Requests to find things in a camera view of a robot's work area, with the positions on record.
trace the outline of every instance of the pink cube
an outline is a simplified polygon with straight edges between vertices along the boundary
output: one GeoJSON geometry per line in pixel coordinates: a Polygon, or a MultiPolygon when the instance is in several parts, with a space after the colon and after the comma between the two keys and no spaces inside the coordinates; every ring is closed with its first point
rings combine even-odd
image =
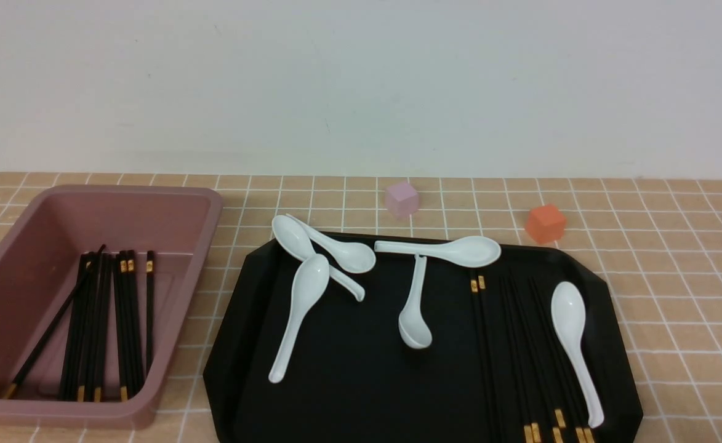
{"type": "Polygon", "coordinates": [[[385,189],[385,207],[395,218],[411,216],[418,210],[418,192],[408,182],[388,186],[385,189]]]}

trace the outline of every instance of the orange cube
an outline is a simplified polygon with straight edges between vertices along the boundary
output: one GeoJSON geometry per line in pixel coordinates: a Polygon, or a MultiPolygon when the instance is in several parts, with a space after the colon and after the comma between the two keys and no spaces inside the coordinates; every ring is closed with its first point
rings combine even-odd
{"type": "Polygon", "coordinates": [[[530,210],[524,230],[538,244],[557,241],[566,230],[566,216],[553,204],[530,210]]]}

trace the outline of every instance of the spoon handle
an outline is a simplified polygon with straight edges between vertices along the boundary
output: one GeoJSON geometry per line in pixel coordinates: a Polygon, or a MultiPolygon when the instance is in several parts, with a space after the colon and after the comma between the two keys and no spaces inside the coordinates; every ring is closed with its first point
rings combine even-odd
{"type": "Polygon", "coordinates": [[[287,365],[290,364],[290,356],[292,356],[292,349],[295,346],[295,339],[298,337],[298,331],[301,329],[303,323],[303,315],[290,316],[287,320],[287,328],[284,330],[284,337],[281,339],[281,345],[279,345],[279,351],[276,353],[276,360],[273,361],[273,366],[270,368],[268,374],[268,381],[271,383],[278,383],[284,378],[284,374],[287,372],[287,365]]]}
{"type": "Polygon", "coordinates": [[[569,356],[569,361],[577,374],[577,380],[580,381],[582,395],[585,396],[585,406],[588,407],[588,426],[592,428],[599,427],[604,423],[604,410],[599,399],[599,393],[596,392],[596,387],[593,384],[591,373],[588,371],[588,365],[582,356],[582,350],[580,348],[572,351],[566,349],[566,354],[569,356]]]}
{"type": "Polygon", "coordinates": [[[333,281],[341,284],[341,286],[344,286],[347,291],[350,291],[350,294],[355,296],[355,300],[361,302],[364,297],[366,297],[366,289],[363,289],[363,286],[358,284],[358,281],[352,280],[352,278],[348,277],[347,274],[344,274],[344,272],[341,272],[331,266],[327,273],[331,276],[333,281]]]}

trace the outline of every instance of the white ceramic spoon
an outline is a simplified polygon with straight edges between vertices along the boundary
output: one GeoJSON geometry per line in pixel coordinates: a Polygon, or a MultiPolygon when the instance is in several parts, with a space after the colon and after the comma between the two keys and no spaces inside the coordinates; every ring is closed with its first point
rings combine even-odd
{"type": "Polygon", "coordinates": [[[276,353],[276,360],[273,361],[273,367],[268,374],[268,380],[271,383],[281,381],[284,373],[287,372],[295,338],[298,337],[303,319],[327,288],[329,279],[327,269],[329,269],[327,258],[324,255],[315,254],[301,263],[295,272],[292,280],[290,318],[287,320],[287,328],[284,330],[284,337],[279,345],[279,353],[276,353]]]}
{"type": "Polygon", "coordinates": [[[568,281],[561,281],[552,293],[552,324],[555,325],[558,340],[569,356],[577,380],[580,381],[582,395],[585,396],[585,404],[588,406],[588,426],[598,427],[604,423],[604,410],[591,373],[588,372],[588,365],[582,356],[581,347],[582,333],[585,330],[585,304],[577,286],[568,281]]]}
{"type": "MultiPolygon", "coordinates": [[[[305,261],[312,255],[316,255],[307,232],[305,232],[297,221],[285,215],[277,215],[273,218],[272,225],[274,237],[281,247],[294,258],[305,261]]],[[[333,266],[330,266],[329,274],[336,283],[341,284],[341,286],[344,286],[350,291],[350,293],[355,296],[355,300],[363,301],[366,296],[366,289],[363,289],[363,286],[358,284],[357,281],[347,277],[347,274],[344,274],[333,266]]]]}
{"type": "Polygon", "coordinates": [[[287,214],[287,216],[298,222],[305,232],[307,232],[309,238],[312,239],[314,243],[324,247],[324,249],[336,259],[336,263],[347,272],[352,272],[353,274],[369,272],[374,267],[374,264],[377,263],[377,256],[374,255],[374,250],[372,250],[371,247],[363,243],[336,241],[305,224],[303,221],[294,218],[292,215],[287,214]]]}
{"type": "Polygon", "coordinates": [[[428,348],[431,345],[431,331],[420,314],[420,293],[425,274],[426,257],[416,255],[415,268],[412,270],[411,293],[399,314],[399,334],[402,335],[405,344],[413,349],[428,348]]]}
{"type": "Polygon", "coordinates": [[[467,236],[443,244],[401,243],[398,241],[375,241],[375,252],[392,254],[419,254],[442,258],[453,264],[468,268],[487,266],[500,257],[500,245],[484,236],[467,236]]]}

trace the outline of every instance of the plastic container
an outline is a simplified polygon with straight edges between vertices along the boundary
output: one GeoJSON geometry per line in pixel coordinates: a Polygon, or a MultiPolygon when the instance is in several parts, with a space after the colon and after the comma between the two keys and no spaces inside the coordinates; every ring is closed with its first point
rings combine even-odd
{"type": "MultiPolygon", "coordinates": [[[[114,308],[110,306],[103,403],[56,401],[68,313],[0,424],[142,428],[150,425],[221,213],[219,194],[201,188],[59,186],[40,194],[0,243],[0,397],[76,282],[79,256],[107,245],[156,252],[153,364],[144,387],[119,403],[114,308]]],[[[145,312],[144,266],[137,272],[145,312]]],[[[145,317],[140,315],[142,356],[145,317]]]]}

